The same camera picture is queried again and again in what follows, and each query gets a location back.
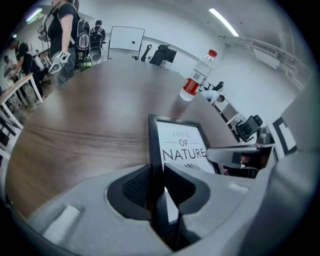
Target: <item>wooden table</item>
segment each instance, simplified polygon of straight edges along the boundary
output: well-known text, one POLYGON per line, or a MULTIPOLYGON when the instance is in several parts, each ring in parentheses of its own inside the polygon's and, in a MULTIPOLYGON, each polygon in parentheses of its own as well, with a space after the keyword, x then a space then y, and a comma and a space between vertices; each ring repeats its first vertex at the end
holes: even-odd
POLYGON ((201 124, 211 146, 237 142, 200 93, 187 102, 177 72, 109 60, 76 74, 26 120, 12 152, 6 192, 26 218, 78 182, 149 163, 148 116, 201 124))
MULTIPOLYGON (((2 105, 3 109, 6 111, 6 113, 9 115, 9 117, 13 120, 13 122, 20 128, 23 129, 23 125, 16 119, 16 117, 14 116, 14 114, 11 113, 10 109, 7 107, 6 105, 6 101, 21 87, 23 86, 25 83, 27 83, 28 81, 31 81, 32 87, 35 91, 35 94, 37 95, 37 97, 39 98, 39 101, 42 103, 43 99, 40 96, 40 93, 38 91, 38 88, 36 86, 34 77, 33 77, 33 73, 30 73, 24 77, 22 77, 21 79, 19 79, 18 81, 16 81, 14 83, 13 86, 9 87, 8 89, 6 89, 3 94, 1 94, 0 96, 0 105, 2 105)), ((9 121, 9 119, 7 119, 6 116, 3 116, 3 118, 5 119, 5 121, 9 121)))

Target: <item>plastic water bottle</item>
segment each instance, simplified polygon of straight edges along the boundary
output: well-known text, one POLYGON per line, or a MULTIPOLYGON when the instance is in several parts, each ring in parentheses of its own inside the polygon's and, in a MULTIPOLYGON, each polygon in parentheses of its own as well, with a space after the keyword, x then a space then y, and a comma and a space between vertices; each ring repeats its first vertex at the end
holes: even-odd
POLYGON ((216 51, 210 50, 203 59, 199 60, 197 65, 195 65, 190 78, 188 78, 188 81, 180 91, 181 98, 189 102, 195 97, 200 87, 210 76, 217 55, 216 51))

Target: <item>black t-shirt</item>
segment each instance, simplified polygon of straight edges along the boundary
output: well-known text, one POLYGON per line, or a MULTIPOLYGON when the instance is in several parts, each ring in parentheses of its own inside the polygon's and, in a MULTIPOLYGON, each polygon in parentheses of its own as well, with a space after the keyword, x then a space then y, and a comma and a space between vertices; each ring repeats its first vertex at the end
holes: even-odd
MULTIPOLYGON (((97 33, 100 28, 101 28, 101 26, 97 26, 97 25, 96 25, 96 26, 93 28, 93 30, 94 30, 94 32, 97 33)), ((105 38, 106 38, 106 32, 105 32, 105 30, 102 29, 100 33, 101 33, 101 35, 103 36, 103 39, 105 39, 105 38)))
MULTIPOLYGON (((62 27, 61 19, 66 15, 73 15, 71 37, 77 41, 77 30, 79 16, 75 7, 70 3, 64 3, 58 10, 53 13, 53 20, 48 29, 48 37, 51 41, 50 55, 53 56, 62 50, 62 27)), ((68 48, 72 48, 73 44, 70 42, 68 48)))
POLYGON ((18 62, 20 61, 20 58, 24 56, 22 70, 26 74, 30 72, 30 68, 33 63, 33 58, 29 53, 27 53, 28 51, 29 47, 25 42, 19 42, 17 48, 15 49, 15 57, 18 62))

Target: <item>fluorescent light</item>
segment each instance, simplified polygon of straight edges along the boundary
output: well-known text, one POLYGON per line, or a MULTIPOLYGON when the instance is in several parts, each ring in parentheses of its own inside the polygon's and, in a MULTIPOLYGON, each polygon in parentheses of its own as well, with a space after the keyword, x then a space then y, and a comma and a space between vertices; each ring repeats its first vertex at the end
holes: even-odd
POLYGON ((34 11, 34 13, 33 14, 31 14, 31 16, 29 17, 29 18, 27 18, 26 19, 26 22, 29 22, 29 21, 31 21, 38 13, 40 13, 42 11, 42 9, 41 8, 38 8, 38 9, 36 9, 35 11, 34 11))
POLYGON ((226 21, 224 17, 221 16, 219 12, 217 12, 214 8, 209 9, 209 12, 216 16, 228 28, 228 30, 230 30, 232 35, 234 35, 235 37, 239 36, 234 28, 229 24, 228 21, 226 21))

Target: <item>white table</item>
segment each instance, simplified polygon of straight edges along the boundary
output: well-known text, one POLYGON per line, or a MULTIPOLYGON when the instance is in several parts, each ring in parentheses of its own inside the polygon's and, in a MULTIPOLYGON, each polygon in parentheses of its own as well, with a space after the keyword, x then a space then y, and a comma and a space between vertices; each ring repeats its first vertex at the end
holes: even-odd
MULTIPOLYGON (((40 93, 38 91, 38 88, 36 86, 34 77, 33 77, 33 73, 28 74, 25 77, 22 77, 19 81, 15 82, 13 86, 9 87, 8 89, 6 89, 3 94, 0 96, 0 104, 3 106, 3 109, 7 112, 7 114, 9 115, 9 117, 13 120, 13 122, 22 130, 24 127, 23 125, 16 119, 16 117, 14 116, 14 114, 11 113, 10 109, 7 107, 6 105, 6 101, 21 87, 23 86, 25 83, 27 83, 28 81, 31 81, 32 87, 35 91, 36 96, 38 97, 40 103, 44 102, 42 97, 40 96, 40 93)), ((7 121, 8 123, 11 123, 11 121, 4 115, 3 119, 5 121, 7 121)))

